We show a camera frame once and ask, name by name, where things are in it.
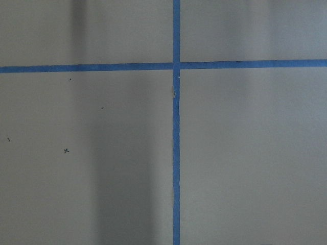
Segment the blue tape strip vertical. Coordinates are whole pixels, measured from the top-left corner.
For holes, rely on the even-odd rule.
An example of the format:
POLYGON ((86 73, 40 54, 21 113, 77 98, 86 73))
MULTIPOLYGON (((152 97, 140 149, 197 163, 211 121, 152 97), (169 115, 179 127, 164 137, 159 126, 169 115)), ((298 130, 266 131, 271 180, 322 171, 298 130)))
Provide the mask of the blue tape strip vertical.
POLYGON ((173 245, 180 244, 180 1, 173 0, 173 245))

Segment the blue tape strip horizontal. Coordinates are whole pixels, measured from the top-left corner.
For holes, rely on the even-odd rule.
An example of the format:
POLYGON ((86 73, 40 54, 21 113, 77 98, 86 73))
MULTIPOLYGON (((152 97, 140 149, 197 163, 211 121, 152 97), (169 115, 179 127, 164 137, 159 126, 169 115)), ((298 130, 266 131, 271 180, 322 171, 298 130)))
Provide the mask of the blue tape strip horizontal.
POLYGON ((326 59, 309 60, 259 60, 259 61, 215 61, 173 63, 119 63, 119 64, 75 64, 2 66, 2 74, 36 72, 85 72, 85 71, 135 71, 135 70, 181 70, 190 69, 232 69, 232 68, 288 68, 326 67, 326 59))

